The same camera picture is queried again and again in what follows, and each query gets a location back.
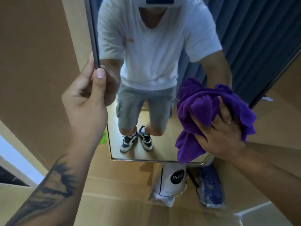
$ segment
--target shorts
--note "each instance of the shorts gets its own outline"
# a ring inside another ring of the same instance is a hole
[[[163,90],[139,90],[121,84],[116,106],[119,130],[132,130],[138,123],[144,101],[148,101],[150,123],[164,131],[172,114],[176,91],[177,86]]]

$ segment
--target person's left hand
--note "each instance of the person's left hand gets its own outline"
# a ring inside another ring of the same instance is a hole
[[[108,121],[104,104],[106,73],[95,70],[91,54],[81,74],[62,95],[62,101],[71,125],[72,140],[85,142],[96,149]]]

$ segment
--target forearm tattoo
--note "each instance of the forearm tattoo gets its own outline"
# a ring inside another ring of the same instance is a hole
[[[77,187],[77,177],[68,174],[66,155],[58,158],[40,185],[5,226],[16,226],[44,214],[71,197]]]

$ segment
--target purple microfiber towel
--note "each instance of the purple microfiber towel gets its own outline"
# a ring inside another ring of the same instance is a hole
[[[232,115],[236,115],[241,121],[241,138],[246,141],[247,135],[255,134],[253,123],[256,115],[233,91],[225,85],[216,85],[214,89],[203,88],[194,78],[183,81],[179,90],[179,102],[177,103],[178,117],[184,128],[175,146],[179,149],[179,163],[189,163],[206,152],[200,146],[194,134],[204,136],[198,126],[191,119],[190,114],[207,126],[211,126],[219,112],[219,99],[227,105]]]

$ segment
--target black circle label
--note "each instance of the black circle label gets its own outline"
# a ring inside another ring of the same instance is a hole
[[[183,180],[184,174],[185,174],[184,170],[179,170],[179,171],[173,173],[170,177],[171,183],[175,184],[175,185],[179,184]]]

